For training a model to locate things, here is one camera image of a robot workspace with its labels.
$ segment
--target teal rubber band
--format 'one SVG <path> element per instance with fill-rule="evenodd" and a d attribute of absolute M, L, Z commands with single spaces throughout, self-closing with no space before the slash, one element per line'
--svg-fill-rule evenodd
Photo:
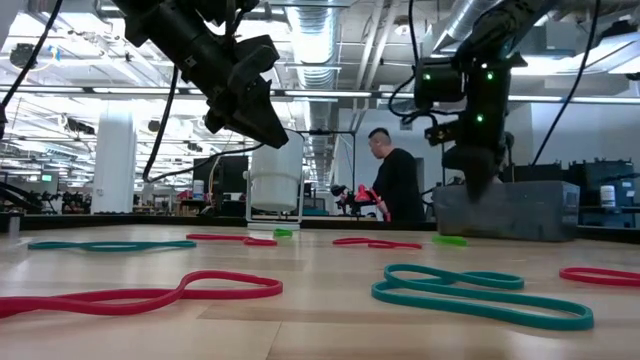
<path fill-rule="evenodd" d="M 396 271 L 432 275 L 436 276 L 436 278 L 405 280 L 394 276 L 393 273 Z M 588 330 L 593 328 L 594 325 L 593 311 L 584 305 L 570 301 L 450 286 L 456 282 L 466 282 L 504 290 L 523 289 L 524 279 L 515 275 L 487 271 L 455 273 L 420 265 L 393 264 L 385 267 L 384 278 L 386 281 L 381 281 L 371 286 L 371 296 L 390 304 L 482 316 L 546 330 Z M 401 288 L 442 295 L 453 295 L 468 299 L 535 306 L 571 313 L 576 315 L 576 317 L 563 318 L 537 315 L 490 305 L 427 296 L 405 295 L 389 291 Z"/>
<path fill-rule="evenodd" d="M 44 241 L 29 244 L 29 250 L 54 250 L 54 249 L 81 249 L 93 252 L 130 252 L 144 251 L 158 247 L 194 248 L 194 241 L 99 241 L 99 242 L 69 242 L 69 241 Z"/>

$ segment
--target wooden table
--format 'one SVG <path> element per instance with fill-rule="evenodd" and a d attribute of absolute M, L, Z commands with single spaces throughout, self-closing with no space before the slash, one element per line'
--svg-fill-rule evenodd
<path fill-rule="evenodd" d="M 276 215 L 253 215 L 254 220 L 278 220 L 278 216 Z M 284 216 L 280 218 L 280 220 L 297 220 L 298 217 L 295 215 L 289 216 L 285 218 Z M 374 217 L 353 217 L 353 216 L 312 216 L 312 215 L 303 215 L 302 220 L 321 220 L 321 221 L 378 221 L 378 219 Z"/>
<path fill-rule="evenodd" d="M 28 241 L 177 240 L 187 233 L 246 229 L 122 226 L 24 232 Z M 254 236 L 268 232 L 251 232 Z M 336 248 L 344 236 L 413 241 L 423 250 Z M 236 243 L 136 254 L 29 252 L 0 239 L 0 295 L 53 295 L 122 287 L 175 287 L 200 269 L 280 279 L 282 295 L 242 301 L 180 301 L 133 317 L 33 312 L 0 320 L 0 359 L 135 360 L 617 360 L 640 357 L 640 289 L 561 280 L 558 269 L 590 265 L 640 271 L 640 247 L 576 241 L 541 244 L 470 239 L 441 247 L 429 233 L 304 230 L 277 248 Z M 523 276 L 527 294 L 590 306 L 591 331 L 536 330 L 467 315 L 401 307 L 370 296 L 386 264 Z M 197 283 L 211 287 L 229 283 Z"/>

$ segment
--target black robotic arm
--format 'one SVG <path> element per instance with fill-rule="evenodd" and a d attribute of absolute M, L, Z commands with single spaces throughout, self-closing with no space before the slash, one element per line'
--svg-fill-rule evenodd
<path fill-rule="evenodd" d="M 207 97 L 205 125 L 223 127 L 280 148 L 289 140 L 270 101 L 271 82 L 260 73 L 278 52 L 267 35 L 237 42 L 242 16 L 258 0 L 113 0 L 125 14 L 125 37 L 135 46 L 151 40 Z M 206 26 L 225 23 L 225 35 Z"/>
<path fill-rule="evenodd" d="M 434 102 L 467 105 L 456 121 L 425 131 L 432 146 L 449 141 L 442 165 L 465 174 L 471 200 L 477 200 L 505 155 L 504 123 L 511 69 L 526 66 L 516 46 L 558 0 L 504 0 L 485 12 L 448 60 L 425 58 L 416 67 L 415 102 L 428 112 Z"/>

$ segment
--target person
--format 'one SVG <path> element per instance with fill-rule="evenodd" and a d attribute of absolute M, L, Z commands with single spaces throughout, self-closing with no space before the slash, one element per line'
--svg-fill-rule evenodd
<path fill-rule="evenodd" d="M 379 208 L 385 217 L 393 222 L 425 221 L 415 158 L 394 147 L 385 128 L 369 134 L 369 147 L 373 156 L 383 160 L 372 189 L 381 198 Z"/>

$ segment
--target gray plastic bin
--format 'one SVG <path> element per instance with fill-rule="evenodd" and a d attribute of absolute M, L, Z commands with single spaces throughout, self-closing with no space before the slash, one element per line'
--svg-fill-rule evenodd
<path fill-rule="evenodd" d="M 478 203 L 464 186 L 439 187 L 433 203 L 442 235 L 560 242 L 574 238 L 580 188 L 562 181 L 492 184 Z"/>

